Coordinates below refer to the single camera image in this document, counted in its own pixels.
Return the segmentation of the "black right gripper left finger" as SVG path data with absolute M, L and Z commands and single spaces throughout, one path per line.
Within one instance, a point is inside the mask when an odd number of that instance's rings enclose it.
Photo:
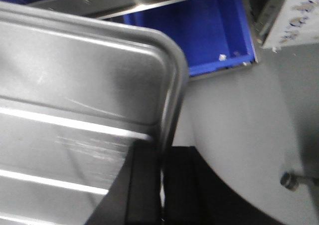
M 87 225 L 159 225 L 160 165 L 154 144 L 135 141 Z

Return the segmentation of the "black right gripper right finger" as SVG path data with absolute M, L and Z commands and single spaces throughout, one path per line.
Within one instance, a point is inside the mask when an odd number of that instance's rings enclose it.
M 166 225 L 278 225 L 240 197 L 194 147 L 171 147 L 164 170 Z

